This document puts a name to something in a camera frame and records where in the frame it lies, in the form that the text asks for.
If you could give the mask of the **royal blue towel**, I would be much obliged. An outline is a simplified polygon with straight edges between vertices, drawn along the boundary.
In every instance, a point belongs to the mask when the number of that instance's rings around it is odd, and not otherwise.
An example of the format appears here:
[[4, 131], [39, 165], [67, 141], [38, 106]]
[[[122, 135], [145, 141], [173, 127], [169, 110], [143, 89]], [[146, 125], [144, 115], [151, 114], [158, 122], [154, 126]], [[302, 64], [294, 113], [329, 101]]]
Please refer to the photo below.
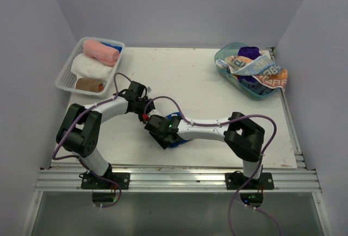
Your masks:
[[[179, 117], [179, 116], [181, 116], [180, 112], [173, 112], [171, 114], [166, 115], [165, 118], [167, 120], [171, 120], [173, 117]], [[175, 141], [174, 143], [169, 144], [168, 148], [175, 148], [175, 147], [178, 147], [182, 144], [186, 144], [189, 141], [190, 140], [178, 140], [178, 141]]]

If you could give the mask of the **orange blue printed towel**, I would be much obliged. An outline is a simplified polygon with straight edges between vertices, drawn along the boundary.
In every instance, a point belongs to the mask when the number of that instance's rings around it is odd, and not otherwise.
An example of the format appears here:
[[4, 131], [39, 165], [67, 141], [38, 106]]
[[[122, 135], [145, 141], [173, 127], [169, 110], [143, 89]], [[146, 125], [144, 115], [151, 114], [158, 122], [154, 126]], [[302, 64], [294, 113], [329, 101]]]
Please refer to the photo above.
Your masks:
[[217, 69], [232, 80], [240, 82], [259, 82], [270, 89], [285, 89], [288, 71], [275, 64], [269, 57], [261, 55], [255, 60], [242, 56], [230, 56], [216, 59]]

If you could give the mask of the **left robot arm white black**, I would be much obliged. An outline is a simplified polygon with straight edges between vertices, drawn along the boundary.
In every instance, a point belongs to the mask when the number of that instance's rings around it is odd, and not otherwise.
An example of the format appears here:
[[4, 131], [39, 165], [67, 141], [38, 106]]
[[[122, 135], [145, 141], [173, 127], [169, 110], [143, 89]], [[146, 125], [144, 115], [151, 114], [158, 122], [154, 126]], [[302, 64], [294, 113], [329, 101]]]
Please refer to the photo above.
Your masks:
[[57, 147], [53, 153], [54, 160], [61, 147], [71, 152], [71, 158], [78, 159], [87, 170], [94, 174], [94, 182], [100, 188], [108, 188], [113, 182], [111, 165], [102, 157], [97, 149], [101, 124], [127, 113], [138, 116], [140, 122], [145, 122], [143, 114], [155, 109], [151, 103], [144, 85], [131, 81], [129, 87], [115, 93], [107, 100], [93, 105], [74, 103], [68, 108], [56, 136]]

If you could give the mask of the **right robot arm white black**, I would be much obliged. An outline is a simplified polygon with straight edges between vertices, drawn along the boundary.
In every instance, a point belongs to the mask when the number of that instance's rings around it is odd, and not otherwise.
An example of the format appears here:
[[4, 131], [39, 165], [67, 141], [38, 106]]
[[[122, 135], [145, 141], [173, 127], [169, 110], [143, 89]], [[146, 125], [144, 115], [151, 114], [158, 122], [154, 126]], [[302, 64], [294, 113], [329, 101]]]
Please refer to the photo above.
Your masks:
[[224, 142], [243, 161], [244, 186], [252, 189], [262, 181], [260, 157], [265, 130], [240, 112], [216, 120], [186, 119], [182, 115], [168, 118], [153, 114], [145, 129], [163, 149], [194, 139]]

